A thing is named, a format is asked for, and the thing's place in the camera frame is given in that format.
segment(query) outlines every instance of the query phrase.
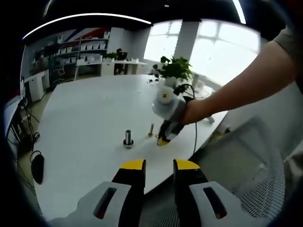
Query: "yellow cap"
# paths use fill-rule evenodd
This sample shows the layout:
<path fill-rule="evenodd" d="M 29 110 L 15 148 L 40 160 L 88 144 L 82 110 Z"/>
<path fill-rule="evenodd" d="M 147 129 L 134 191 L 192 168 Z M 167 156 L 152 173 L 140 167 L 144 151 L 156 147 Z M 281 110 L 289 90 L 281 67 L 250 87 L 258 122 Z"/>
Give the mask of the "yellow cap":
<path fill-rule="evenodd" d="M 168 143 L 169 142 L 167 142 L 167 141 L 163 141 L 162 138 L 158 138 L 158 142 L 157 142 L 158 146 L 164 146 Z"/>
<path fill-rule="evenodd" d="M 138 169 L 142 170 L 144 159 L 138 159 L 124 163 L 120 169 Z"/>
<path fill-rule="evenodd" d="M 200 169 L 200 166 L 198 166 L 196 163 L 193 163 L 191 161 L 176 159 L 176 163 L 177 163 L 178 170 Z"/>

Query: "black cord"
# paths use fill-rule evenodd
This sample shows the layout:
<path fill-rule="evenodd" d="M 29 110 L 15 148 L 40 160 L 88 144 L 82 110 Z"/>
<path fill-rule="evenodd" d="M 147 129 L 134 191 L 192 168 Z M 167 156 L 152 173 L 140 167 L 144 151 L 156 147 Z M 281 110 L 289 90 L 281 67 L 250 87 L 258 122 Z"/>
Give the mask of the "black cord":
<path fill-rule="evenodd" d="M 34 153 L 39 153 L 39 154 L 41 154 L 41 151 L 40 151 L 40 150 L 35 150 L 35 151 L 30 155 L 29 161 L 30 161 L 31 163 L 33 162 L 33 161 L 31 161 L 31 159 L 32 159 L 32 156 L 33 156 Z"/>
<path fill-rule="evenodd" d="M 28 104 L 28 101 L 27 101 L 27 99 L 25 99 L 24 104 L 23 104 L 23 108 L 24 108 L 26 116 L 27 116 L 27 123 L 28 123 L 28 127 L 29 127 L 30 136 L 31 136 L 31 139 L 32 139 L 31 151 L 33 152 L 34 151 L 34 144 L 40 138 L 40 133 L 38 133 L 38 132 L 34 133 L 34 128 L 33 128 L 33 125 L 32 125 L 32 118 L 31 117 L 33 117 L 37 122 L 39 122 L 39 121 L 36 119 L 36 117 L 34 117 L 32 115 L 32 109 L 30 108 L 28 110 L 27 104 Z"/>
<path fill-rule="evenodd" d="M 192 91 L 193 91 L 193 99 L 195 99 L 195 90 L 193 88 L 193 86 L 191 86 L 191 84 L 183 84 L 183 86 L 189 86 L 191 87 Z M 195 130 L 196 130 L 196 136 L 195 136 L 195 146 L 194 146 L 194 152 L 196 151 L 196 145 L 197 145 L 197 136 L 198 136 L 198 129 L 197 129 L 197 122 L 195 123 Z"/>

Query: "computer monitor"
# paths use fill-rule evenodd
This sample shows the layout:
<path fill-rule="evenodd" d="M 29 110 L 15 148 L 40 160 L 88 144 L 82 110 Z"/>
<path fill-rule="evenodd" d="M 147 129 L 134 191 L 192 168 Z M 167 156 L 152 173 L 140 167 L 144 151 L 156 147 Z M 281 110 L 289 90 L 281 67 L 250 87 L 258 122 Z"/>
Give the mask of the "computer monitor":
<path fill-rule="evenodd" d="M 122 61 L 122 60 L 125 60 L 126 57 L 127 57 L 127 52 L 120 52 L 120 53 L 118 54 L 117 60 L 118 60 L 118 61 Z"/>

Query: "shelf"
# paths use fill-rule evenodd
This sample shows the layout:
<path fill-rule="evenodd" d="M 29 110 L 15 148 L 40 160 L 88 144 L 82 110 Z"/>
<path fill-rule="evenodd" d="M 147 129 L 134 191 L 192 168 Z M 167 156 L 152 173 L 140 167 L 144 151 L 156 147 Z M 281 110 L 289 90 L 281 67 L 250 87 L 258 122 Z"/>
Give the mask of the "shelf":
<path fill-rule="evenodd" d="M 109 39 L 101 39 L 101 38 L 100 38 L 100 39 L 99 39 L 99 38 L 98 38 L 98 39 L 82 39 L 82 40 L 81 40 L 81 42 L 82 42 L 82 41 L 98 41 L 98 40 L 100 41 L 100 40 L 109 40 Z M 78 42 L 78 43 L 79 43 L 79 42 L 80 42 L 80 40 L 71 40 L 71 41 L 66 41 L 66 42 L 62 42 L 62 43 L 60 43 L 59 45 L 61 45 L 61 44 L 70 44 L 70 43 L 76 43 L 76 42 Z"/>
<path fill-rule="evenodd" d="M 78 53 L 78 51 L 72 51 L 72 52 L 67 52 L 67 53 L 60 53 L 60 54 L 54 55 L 54 57 L 61 56 L 61 55 L 66 55 L 66 54 L 70 54 L 70 53 Z"/>
<path fill-rule="evenodd" d="M 62 43 L 60 43 L 59 45 L 61 45 L 61 44 L 70 44 L 70 43 L 76 43 L 76 42 L 80 42 L 80 40 L 66 41 L 66 42 L 62 42 Z"/>
<path fill-rule="evenodd" d="M 90 51 L 106 51 L 107 49 L 97 49 L 97 50 L 85 50 L 80 52 L 90 52 Z"/>
<path fill-rule="evenodd" d="M 82 39 L 81 41 L 98 41 L 98 40 L 109 40 L 109 39 Z"/>

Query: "white cabinet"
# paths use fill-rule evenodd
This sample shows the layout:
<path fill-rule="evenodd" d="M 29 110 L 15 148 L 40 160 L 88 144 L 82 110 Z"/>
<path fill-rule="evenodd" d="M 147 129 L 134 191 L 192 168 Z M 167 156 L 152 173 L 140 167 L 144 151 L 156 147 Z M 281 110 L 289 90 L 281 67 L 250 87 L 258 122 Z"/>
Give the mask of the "white cabinet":
<path fill-rule="evenodd" d="M 101 76 L 113 76 L 114 75 L 114 63 L 103 63 L 101 64 Z"/>
<path fill-rule="evenodd" d="M 148 74 L 147 65 L 138 65 L 136 74 Z"/>
<path fill-rule="evenodd" d="M 42 76 L 42 73 L 38 73 L 37 76 L 33 76 L 34 78 L 29 80 L 29 91 L 33 102 L 40 100 L 45 94 Z"/>

